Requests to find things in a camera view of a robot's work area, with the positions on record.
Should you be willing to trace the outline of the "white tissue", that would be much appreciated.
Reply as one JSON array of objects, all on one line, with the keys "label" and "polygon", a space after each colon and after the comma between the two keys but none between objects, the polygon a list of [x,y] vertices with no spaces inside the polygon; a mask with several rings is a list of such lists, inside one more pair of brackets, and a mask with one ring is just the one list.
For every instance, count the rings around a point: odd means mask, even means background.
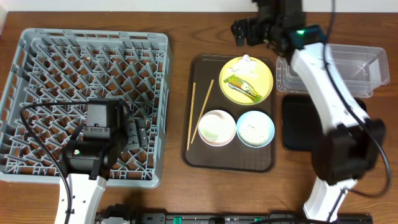
[{"label": "white tissue", "polygon": [[248,54],[243,55],[237,63],[231,67],[231,72],[236,75],[244,75],[250,78],[257,78],[258,74],[255,72],[257,62],[252,60]]}]

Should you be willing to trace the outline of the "yellow round plate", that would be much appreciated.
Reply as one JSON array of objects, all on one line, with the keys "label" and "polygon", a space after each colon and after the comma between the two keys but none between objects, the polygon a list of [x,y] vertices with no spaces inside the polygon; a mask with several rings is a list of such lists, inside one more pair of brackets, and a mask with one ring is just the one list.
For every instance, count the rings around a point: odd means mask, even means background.
[{"label": "yellow round plate", "polygon": [[[231,67],[235,63],[237,63],[241,57],[242,56],[235,57],[229,60],[221,69],[219,75],[219,84],[221,91],[229,100],[239,105],[250,106],[261,103],[271,94],[271,91],[273,89],[274,79],[272,76],[272,72],[270,68],[263,61],[251,57],[252,60],[255,60],[257,62],[257,67],[255,69],[255,72],[258,74],[258,77],[250,78],[244,75],[236,75],[233,72],[231,72]],[[226,83],[223,82],[231,75],[236,75],[237,77],[247,81],[250,85],[252,85],[254,89],[262,96],[260,102],[254,103],[250,98],[248,98],[247,96],[236,90],[231,89]]]}]

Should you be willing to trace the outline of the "green orange snack wrapper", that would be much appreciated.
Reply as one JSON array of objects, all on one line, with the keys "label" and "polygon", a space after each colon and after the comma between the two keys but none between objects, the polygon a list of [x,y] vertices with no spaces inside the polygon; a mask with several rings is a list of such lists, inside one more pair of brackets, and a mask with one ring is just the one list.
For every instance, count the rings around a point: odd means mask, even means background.
[{"label": "green orange snack wrapper", "polygon": [[262,96],[254,89],[252,85],[236,75],[231,75],[223,82],[226,83],[231,89],[236,90],[250,98],[254,103],[260,102],[262,98]]}]

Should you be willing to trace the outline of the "pink bowl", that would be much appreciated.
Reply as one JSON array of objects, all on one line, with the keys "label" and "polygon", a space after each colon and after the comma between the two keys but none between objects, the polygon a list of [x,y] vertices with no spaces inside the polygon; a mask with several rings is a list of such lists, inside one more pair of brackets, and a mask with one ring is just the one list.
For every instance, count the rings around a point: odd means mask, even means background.
[{"label": "pink bowl", "polygon": [[219,116],[222,119],[221,126],[220,126],[220,136],[217,140],[215,141],[207,141],[204,139],[200,132],[199,132],[199,127],[198,127],[198,132],[199,136],[201,139],[208,145],[213,146],[213,147],[221,147],[229,144],[233,138],[235,137],[236,134],[236,122],[234,118],[227,113],[226,111],[223,110],[211,110],[204,114],[202,117],[208,115],[208,114],[215,114]]}]

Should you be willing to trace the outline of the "light blue bowl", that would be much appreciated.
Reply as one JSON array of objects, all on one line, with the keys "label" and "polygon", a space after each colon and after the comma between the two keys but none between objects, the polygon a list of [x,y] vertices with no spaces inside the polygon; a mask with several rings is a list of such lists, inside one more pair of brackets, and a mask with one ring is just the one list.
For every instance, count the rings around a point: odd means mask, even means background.
[{"label": "light blue bowl", "polygon": [[274,134],[275,134],[275,126],[274,126],[274,122],[271,120],[271,118],[267,114],[265,114],[261,111],[248,111],[248,112],[244,113],[238,119],[238,121],[236,123],[236,131],[237,131],[238,138],[241,141],[242,141],[242,139],[239,135],[239,129],[242,125],[245,125],[245,124],[254,124],[254,125],[258,125],[258,126],[263,126],[269,130],[269,138],[268,138],[266,144],[261,147],[264,147],[264,146],[270,144],[271,141],[273,140]]}]

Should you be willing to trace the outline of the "white cup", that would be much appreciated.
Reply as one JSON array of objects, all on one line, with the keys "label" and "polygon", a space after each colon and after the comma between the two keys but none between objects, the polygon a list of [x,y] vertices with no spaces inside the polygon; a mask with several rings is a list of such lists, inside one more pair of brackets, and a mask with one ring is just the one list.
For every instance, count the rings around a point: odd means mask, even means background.
[{"label": "white cup", "polygon": [[199,132],[207,141],[215,141],[220,136],[222,119],[215,114],[208,114],[200,120]]}]

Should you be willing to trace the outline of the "rice food scraps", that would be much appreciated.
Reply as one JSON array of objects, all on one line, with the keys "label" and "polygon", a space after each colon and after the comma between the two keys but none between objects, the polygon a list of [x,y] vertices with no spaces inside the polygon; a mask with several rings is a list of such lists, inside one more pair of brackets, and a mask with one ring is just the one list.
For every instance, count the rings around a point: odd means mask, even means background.
[{"label": "rice food scraps", "polygon": [[240,127],[239,135],[247,145],[261,147],[266,144],[269,138],[269,130],[263,126],[245,124]]}]

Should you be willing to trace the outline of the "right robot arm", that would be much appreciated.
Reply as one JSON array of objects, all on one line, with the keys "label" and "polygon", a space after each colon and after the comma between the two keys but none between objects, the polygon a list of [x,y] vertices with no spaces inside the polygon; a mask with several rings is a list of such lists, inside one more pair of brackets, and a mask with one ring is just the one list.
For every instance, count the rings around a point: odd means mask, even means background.
[{"label": "right robot arm", "polygon": [[302,79],[319,115],[323,136],[312,151],[316,180],[303,206],[304,217],[291,223],[338,223],[346,195],[378,159],[386,127],[371,119],[349,92],[330,52],[330,31],[306,23],[300,1],[257,2],[258,15],[234,21],[236,44],[266,44],[285,58]]}]

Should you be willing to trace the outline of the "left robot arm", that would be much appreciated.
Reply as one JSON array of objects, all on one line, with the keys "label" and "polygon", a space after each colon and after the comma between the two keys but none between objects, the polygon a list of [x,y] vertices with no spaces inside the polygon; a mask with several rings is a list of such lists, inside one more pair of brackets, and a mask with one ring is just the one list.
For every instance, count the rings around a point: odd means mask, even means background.
[{"label": "left robot arm", "polygon": [[133,119],[124,100],[95,98],[86,104],[86,122],[59,156],[66,183],[60,185],[56,223],[93,223],[112,166],[122,152],[148,145],[143,120]]}]

